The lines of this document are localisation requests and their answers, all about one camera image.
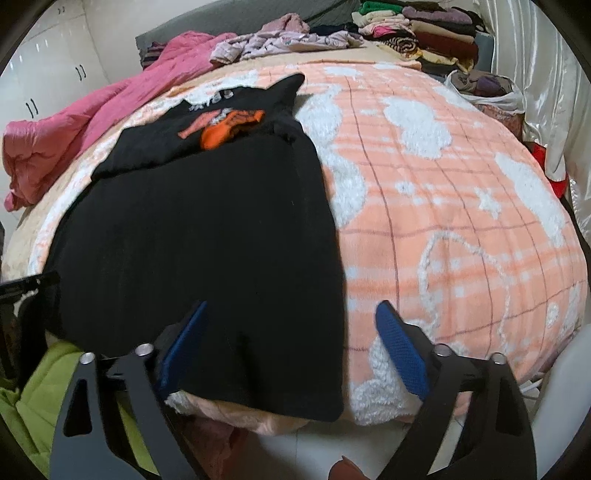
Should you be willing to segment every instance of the gray headboard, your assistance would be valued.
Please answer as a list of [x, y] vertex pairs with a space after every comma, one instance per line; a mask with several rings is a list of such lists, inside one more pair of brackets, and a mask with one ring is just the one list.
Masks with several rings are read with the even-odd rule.
[[258, 31], [265, 23], [295, 12], [315, 25], [339, 25], [351, 21], [359, 0], [218, 0], [179, 15], [135, 38], [141, 54], [152, 42], [168, 42], [187, 30], [219, 35]]

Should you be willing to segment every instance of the wardrobe door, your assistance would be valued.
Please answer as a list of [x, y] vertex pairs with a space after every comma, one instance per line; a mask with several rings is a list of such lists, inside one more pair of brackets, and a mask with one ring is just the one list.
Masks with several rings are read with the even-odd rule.
[[85, 94], [109, 84], [90, 36], [86, 17], [73, 18], [62, 25], [74, 68], [82, 75], [82, 90]]
[[[0, 75], [0, 132], [3, 135], [6, 125], [17, 120], [32, 120], [33, 112], [30, 102], [24, 98], [21, 85], [18, 81], [18, 68], [20, 63], [19, 52], [13, 55], [2, 74]], [[8, 177], [4, 166], [0, 167], [0, 222], [5, 231], [4, 248], [8, 240], [17, 228], [22, 211], [9, 213], [4, 208], [4, 199], [10, 189], [10, 177]]]
[[31, 27], [27, 35], [25, 36], [25, 40], [30, 40], [31, 38], [39, 35], [39, 33], [51, 28], [59, 23], [61, 13], [61, 7], [58, 7], [57, 4], [52, 4], [47, 10], [43, 12], [39, 20]]
[[19, 80], [25, 97], [34, 104], [35, 119], [59, 112], [82, 96], [82, 74], [74, 68], [60, 26], [21, 45]]
[[59, 9], [57, 19], [60, 23], [84, 15], [82, 0], [57, 0], [53, 7]]
[[2, 135], [8, 122], [34, 119], [34, 109], [30, 110], [32, 106], [30, 102], [27, 104], [18, 81], [19, 65], [17, 51], [0, 75], [0, 132]]

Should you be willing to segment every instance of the pink comforter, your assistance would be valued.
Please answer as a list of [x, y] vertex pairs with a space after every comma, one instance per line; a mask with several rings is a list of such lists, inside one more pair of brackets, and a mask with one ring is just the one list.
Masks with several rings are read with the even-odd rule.
[[38, 122], [10, 122], [3, 146], [4, 168], [11, 178], [6, 210], [38, 203], [70, 163], [110, 127], [173, 86], [213, 70], [211, 52], [235, 36], [186, 32], [168, 42], [160, 58], [139, 75], [97, 90]]

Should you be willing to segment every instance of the red fabric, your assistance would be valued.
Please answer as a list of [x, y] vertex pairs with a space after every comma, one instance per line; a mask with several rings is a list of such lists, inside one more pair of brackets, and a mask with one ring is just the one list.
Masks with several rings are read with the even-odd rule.
[[474, 59], [478, 62], [478, 45], [475, 43], [466, 43], [455, 38], [442, 37], [426, 32], [414, 33], [418, 40], [418, 46], [439, 53], [445, 57], [455, 57], [457, 59]]
[[11, 178], [6, 209], [38, 203], [109, 128], [173, 86], [213, 70], [209, 56], [215, 45], [235, 36], [186, 32], [168, 42], [160, 58], [139, 75], [97, 90], [49, 118], [10, 122], [2, 149]]
[[[540, 164], [542, 170], [545, 170], [546, 149], [536, 142], [524, 142], [524, 145], [530, 151], [532, 156], [537, 160], [538, 164]], [[562, 198], [562, 195], [564, 195], [564, 192], [566, 192], [566, 187], [569, 184], [569, 175], [566, 174], [566, 178], [561, 181], [554, 181], [550, 179], [548, 179], [548, 181], [552, 186], [552, 190], [554, 190], [554, 194], [558, 198]]]
[[211, 480], [232, 478], [247, 430], [200, 417], [175, 416], [173, 423]]

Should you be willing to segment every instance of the pile of clothes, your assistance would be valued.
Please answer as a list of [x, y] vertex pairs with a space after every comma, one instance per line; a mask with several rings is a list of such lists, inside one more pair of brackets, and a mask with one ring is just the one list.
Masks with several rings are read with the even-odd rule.
[[310, 31], [298, 14], [286, 14], [269, 22], [256, 33], [240, 35], [219, 43], [213, 50], [214, 65], [290, 52], [342, 50], [360, 47], [363, 37], [346, 26]]
[[368, 1], [352, 18], [367, 40], [420, 61], [424, 72], [437, 77], [472, 70], [478, 61], [476, 34], [486, 31], [478, 14], [435, 2]]

